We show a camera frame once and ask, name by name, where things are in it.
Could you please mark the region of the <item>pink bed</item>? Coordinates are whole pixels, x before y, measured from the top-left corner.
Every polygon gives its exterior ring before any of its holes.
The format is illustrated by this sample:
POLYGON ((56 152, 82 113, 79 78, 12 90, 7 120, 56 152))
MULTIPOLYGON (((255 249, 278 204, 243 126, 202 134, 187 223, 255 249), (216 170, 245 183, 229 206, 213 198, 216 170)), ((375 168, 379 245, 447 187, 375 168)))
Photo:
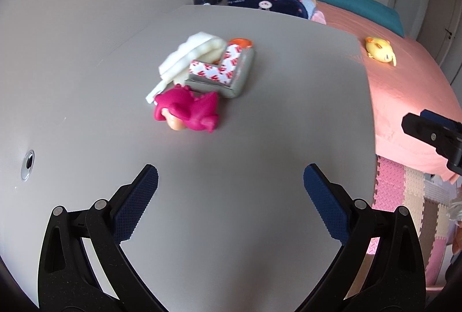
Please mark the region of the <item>pink bed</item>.
POLYGON ((427 174, 437 174, 444 181, 457 175, 446 167, 446 160, 433 147, 406 135, 401 127, 404 115, 424 109, 461 121, 461 106, 436 61, 418 42, 402 38, 383 26, 347 10, 317 2, 328 26, 354 35, 366 68, 374 110, 376 154, 427 174), (369 58, 367 37, 391 43, 397 65, 369 58))

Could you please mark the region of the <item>yellow plush chick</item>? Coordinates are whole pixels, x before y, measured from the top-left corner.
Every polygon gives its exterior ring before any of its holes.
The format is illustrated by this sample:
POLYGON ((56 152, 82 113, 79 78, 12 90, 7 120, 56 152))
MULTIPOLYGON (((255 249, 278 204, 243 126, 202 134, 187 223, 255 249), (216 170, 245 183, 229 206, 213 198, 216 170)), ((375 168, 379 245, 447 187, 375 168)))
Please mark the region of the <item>yellow plush chick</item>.
POLYGON ((365 39, 365 48, 370 58, 382 63, 391 63, 393 66, 397 65, 396 55, 388 40, 377 37, 367 37, 365 39))

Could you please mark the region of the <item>metal desk grommet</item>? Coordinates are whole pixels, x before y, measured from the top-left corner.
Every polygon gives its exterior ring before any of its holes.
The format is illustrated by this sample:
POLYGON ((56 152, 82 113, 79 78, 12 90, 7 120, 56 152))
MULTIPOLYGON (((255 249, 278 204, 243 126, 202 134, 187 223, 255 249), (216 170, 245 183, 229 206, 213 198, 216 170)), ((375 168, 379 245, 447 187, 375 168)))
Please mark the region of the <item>metal desk grommet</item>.
POLYGON ((22 181, 27 181, 29 177, 31 176, 31 172, 34 167, 34 161, 35 161, 35 153, 31 149, 24 156, 23 162, 21 165, 21 180, 22 181))

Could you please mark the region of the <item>pink doll toy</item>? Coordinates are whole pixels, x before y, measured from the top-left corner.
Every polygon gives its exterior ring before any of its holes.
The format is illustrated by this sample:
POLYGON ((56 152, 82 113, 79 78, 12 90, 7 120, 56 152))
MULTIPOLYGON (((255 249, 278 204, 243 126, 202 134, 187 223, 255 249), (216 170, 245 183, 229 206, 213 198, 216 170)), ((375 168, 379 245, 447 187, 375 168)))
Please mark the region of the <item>pink doll toy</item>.
POLYGON ((166 121, 174 131, 183 128, 212 133, 218 123, 219 95, 197 94, 189 86, 176 84, 154 98, 154 119, 166 121))

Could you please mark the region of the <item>teal pillow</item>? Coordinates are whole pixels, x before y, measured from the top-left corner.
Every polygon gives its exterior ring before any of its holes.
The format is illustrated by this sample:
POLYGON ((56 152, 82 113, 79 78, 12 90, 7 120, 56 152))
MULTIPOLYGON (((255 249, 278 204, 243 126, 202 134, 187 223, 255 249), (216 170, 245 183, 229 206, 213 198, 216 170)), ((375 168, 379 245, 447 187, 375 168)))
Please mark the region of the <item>teal pillow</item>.
POLYGON ((375 0, 318 0, 350 11, 405 37, 403 24, 396 10, 375 0))

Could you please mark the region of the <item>white folded cloth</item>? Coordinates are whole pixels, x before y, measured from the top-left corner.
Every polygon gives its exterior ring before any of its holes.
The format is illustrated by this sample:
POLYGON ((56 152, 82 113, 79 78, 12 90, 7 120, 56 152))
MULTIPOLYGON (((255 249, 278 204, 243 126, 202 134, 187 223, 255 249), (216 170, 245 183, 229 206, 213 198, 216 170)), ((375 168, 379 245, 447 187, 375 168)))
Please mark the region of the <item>white folded cloth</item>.
POLYGON ((161 81, 146 96, 147 103, 153 104, 155 96, 162 93, 169 83, 181 76, 186 69, 189 69, 191 61, 210 52, 222 52, 226 45, 227 42, 224 39, 205 32, 198 32, 189 36, 158 67, 161 81))

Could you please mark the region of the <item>orange toy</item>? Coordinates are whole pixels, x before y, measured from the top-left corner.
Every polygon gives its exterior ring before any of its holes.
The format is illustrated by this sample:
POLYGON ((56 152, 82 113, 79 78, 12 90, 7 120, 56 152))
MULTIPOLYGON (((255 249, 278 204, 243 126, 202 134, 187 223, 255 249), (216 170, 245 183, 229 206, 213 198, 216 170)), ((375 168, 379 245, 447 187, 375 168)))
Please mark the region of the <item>orange toy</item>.
POLYGON ((233 38, 229 41, 229 44, 236 44, 243 49, 253 47, 253 42, 247 38, 233 38))

